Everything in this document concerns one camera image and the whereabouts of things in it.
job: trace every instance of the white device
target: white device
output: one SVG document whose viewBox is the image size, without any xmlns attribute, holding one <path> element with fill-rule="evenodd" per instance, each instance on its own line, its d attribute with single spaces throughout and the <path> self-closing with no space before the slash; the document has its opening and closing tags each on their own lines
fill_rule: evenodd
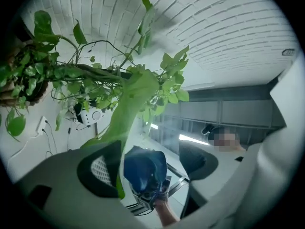
<svg viewBox="0 0 305 229">
<path fill-rule="evenodd" d="M 37 132 L 38 135 L 43 135 L 43 131 L 42 130 L 46 127 L 46 120 L 47 120 L 47 118 L 44 117 L 44 116 L 42 116 L 40 118 L 39 124 L 38 124 L 38 126 L 36 128 L 36 132 Z"/>
<path fill-rule="evenodd" d="M 90 107 L 88 112 L 85 109 L 80 112 L 81 120 L 84 125 L 92 125 L 98 122 L 104 115 L 105 113 L 96 107 Z"/>
</svg>

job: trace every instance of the wall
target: wall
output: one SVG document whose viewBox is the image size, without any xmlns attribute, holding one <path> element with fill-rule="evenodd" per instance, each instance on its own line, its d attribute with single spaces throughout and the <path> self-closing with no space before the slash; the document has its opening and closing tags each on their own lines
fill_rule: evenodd
<svg viewBox="0 0 305 229">
<path fill-rule="evenodd" d="M 49 157 L 49 154 L 46 154 L 46 152 L 49 150 L 46 134 L 35 139 L 32 138 L 37 135 L 36 128 L 41 116 L 45 116 L 52 127 L 58 153 L 66 152 L 68 150 L 68 144 L 69 149 L 80 148 L 82 144 L 95 136 L 94 126 L 77 131 L 76 127 L 78 124 L 66 119 L 62 120 L 60 130 L 55 131 L 55 120 L 57 114 L 61 110 L 61 106 L 57 103 L 57 101 L 54 101 L 51 98 L 51 90 L 52 86 L 47 89 L 47 94 L 43 100 L 41 100 L 38 104 L 29 107 L 29 114 L 26 110 L 21 110 L 21 112 L 26 116 L 26 126 L 22 134 L 17 137 L 20 142 L 14 140 L 7 133 L 4 121 L 6 120 L 8 112 L 6 108 L 0 108 L 0 113 L 2 116 L 2 125 L 0 126 L 0 156 L 5 168 L 7 168 L 9 158 L 21 150 L 28 141 L 25 148 L 14 158 L 10 159 L 8 174 L 12 179 L 12 182 L 19 180 L 46 157 Z M 46 125 L 45 131 L 49 136 L 51 152 L 56 154 L 51 129 L 48 125 Z"/>
<path fill-rule="evenodd" d="M 292 28 L 272 0 L 151 2 L 157 9 L 152 45 L 135 60 L 156 69 L 163 52 L 173 55 L 189 44 L 183 85 L 188 90 L 268 83 L 290 65 L 290 57 L 282 56 L 282 51 L 299 48 Z M 56 34 L 74 42 L 72 28 L 78 19 L 89 42 L 108 39 L 121 50 L 137 42 L 137 26 L 145 14 L 141 0 L 31 0 L 22 13 L 30 31 L 37 10 L 50 13 Z M 61 54 L 71 56 L 66 43 Z M 102 43 L 85 56 L 93 54 L 105 66 L 117 52 Z"/>
</svg>

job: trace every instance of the white wall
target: white wall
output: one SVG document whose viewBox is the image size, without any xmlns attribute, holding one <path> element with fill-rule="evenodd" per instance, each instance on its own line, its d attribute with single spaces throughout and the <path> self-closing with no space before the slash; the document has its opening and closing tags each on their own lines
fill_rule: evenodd
<svg viewBox="0 0 305 229">
<path fill-rule="evenodd" d="M 76 131 L 77 124 L 66 119 L 63 119 L 59 131 L 55 131 L 55 120 L 61 106 L 57 103 L 57 101 L 54 101 L 51 98 L 51 89 L 52 86 L 47 89 L 48 94 L 44 100 L 40 101 L 34 106 L 29 107 L 30 114 L 28 114 L 25 110 L 21 111 L 26 116 L 26 126 L 22 134 L 17 137 L 17 139 L 20 140 L 20 143 L 15 141 L 7 133 L 4 121 L 6 120 L 8 112 L 6 108 L 0 108 L 0 113 L 2 115 L 2 125 L 0 126 L 0 156 L 5 168 L 7 167 L 9 158 L 21 150 L 26 142 L 29 141 L 25 148 L 17 156 L 10 159 L 8 174 L 13 182 L 16 182 L 46 158 L 46 151 L 49 150 L 46 135 L 44 134 L 43 136 L 39 136 L 35 139 L 30 139 L 37 134 L 36 128 L 41 116 L 45 116 L 52 126 L 53 135 L 59 153 L 67 151 L 69 127 L 71 127 L 69 149 L 80 148 L 82 144 L 95 136 L 94 126 L 91 128 L 85 128 L 81 131 Z M 56 151 L 51 136 L 50 127 L 46 125 L 45 130 L 49 135 L 51 151 L 53 154 L 55 154 Z"/>
</svg>

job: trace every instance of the black cable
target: black cable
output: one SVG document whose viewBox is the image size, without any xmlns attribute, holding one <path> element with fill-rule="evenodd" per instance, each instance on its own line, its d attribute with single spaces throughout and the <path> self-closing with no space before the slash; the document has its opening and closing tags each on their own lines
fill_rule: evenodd
<svg viewBox="0 0 305 229">
<path fill-rule="evenodd" d="M 51 135 L 52 135 L 52 138 L 53 138 L 53 142 L 54 142 L 54 146 L 55 146 L 55 151 L 56 153 L 58 154 L 58 151 L 57 151 L 57 146 L 56 146 L 56 142 L 55 142 L 55 138 L 53 136 L 53 131 L 52 131 L 52 127 L 51 125 L 49 124 L 49 122 L 46 120 L 46 123 L 49 125 L 50 129 L 51 129 Z"/>
<path fill-rule="evenodd" d="M 90 125 L 87 125 L 87 126 L 85 126 L 84 128 L 82 128 L 82 129 L 77 129 L 80 125 L 82 125 L 83 123 L 80 123 L 80 124 L 78 124 L 77 125 L 77 127 L 76 127 L 76 130 L 77 131 L 81 131 L 81 130 L 83 130 L 83 129 L 85 129 L 85 128 L 89 128 L 90 127 Z"/>
<path fill-rule="evenodd" d="M 71 133 L 71 127 L 69 127 L 69 129 L 68 129 L 67 151 L 69 150 L 69 137 L 70 137 L 70 133 Z"/>
<path fill-rule="evenodd" d="M 131 204 L 131 205 L 127 205 L 127 206 L 125 206 L 126 208 L 132 208 L 132 207 L 135 207 L 135 206 L 137 206 L 138 205 L 138 203 L 135 203 L 135 204 Z"/>
<path fill-rule="evenodd" d="M 48 133 L 46 133 L 46 131 L 44 129 L 42 129 L 42 131 L 47 135 L 47 139 L 48 139 L 49 151 L 47 151 L 46 155 L 45 155 L 45 158 L 47 158 L 47 153 L 50 153 L 51 155 L 53 155 L 53 153 L 51 152 L 51 145 L 50 145 L 50 139 L 49 139 Z"/>
<path fill-rule="evenodd" d="M 146 213 L 146 214 L 144 214 L 144 215 L 136 215 L 136 216 L 146 216 L 146 215 L 148 215 L 149 213 L 152 213 L 153 210 L 152 210 L 152 211 L 149 211 L 148 213 Z"/>
</svg>

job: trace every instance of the hanging planter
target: hanging planter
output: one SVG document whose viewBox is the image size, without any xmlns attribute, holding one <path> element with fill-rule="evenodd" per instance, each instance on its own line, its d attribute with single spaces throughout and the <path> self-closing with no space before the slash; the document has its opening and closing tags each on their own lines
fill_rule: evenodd
<svg viewBox="0 0 305 229">
<path fill-rule="evenodd" d="M 31 71 L 29 69 L 33 65 L 49 63 L 49 60 L 37 58 L 35 51 L 33 40 L 26 41 L 8 57 L 8 65 L 0 68 L 1 106 L 17 106 L 22 109 L 37 104 L 43 98 L 48 81 L 36 76 L 36 68 Z"/>
</svg>

